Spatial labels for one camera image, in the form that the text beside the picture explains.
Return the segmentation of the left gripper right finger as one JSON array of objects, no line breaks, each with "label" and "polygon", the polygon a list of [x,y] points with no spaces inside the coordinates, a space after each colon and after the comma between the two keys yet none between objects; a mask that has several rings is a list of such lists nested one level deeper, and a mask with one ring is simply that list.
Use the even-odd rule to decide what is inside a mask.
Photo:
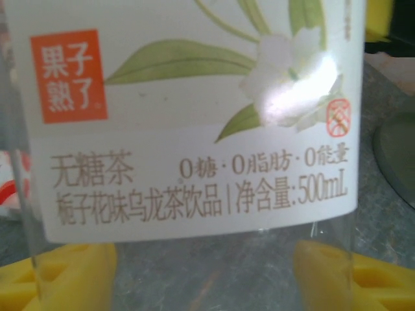
[{"label": "left gripper right finger", "polygon": [[413,310],[414,270],[301,240],[293,268],[304,310]]}]

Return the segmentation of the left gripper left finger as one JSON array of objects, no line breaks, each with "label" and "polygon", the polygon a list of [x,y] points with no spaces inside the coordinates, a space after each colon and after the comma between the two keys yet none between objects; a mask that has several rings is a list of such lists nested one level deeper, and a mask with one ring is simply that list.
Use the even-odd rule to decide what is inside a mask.
[{"label": "left gripper left finger", "polygon": [[1,267],[2,310],[111,310],[117,250],[70,244]]}]

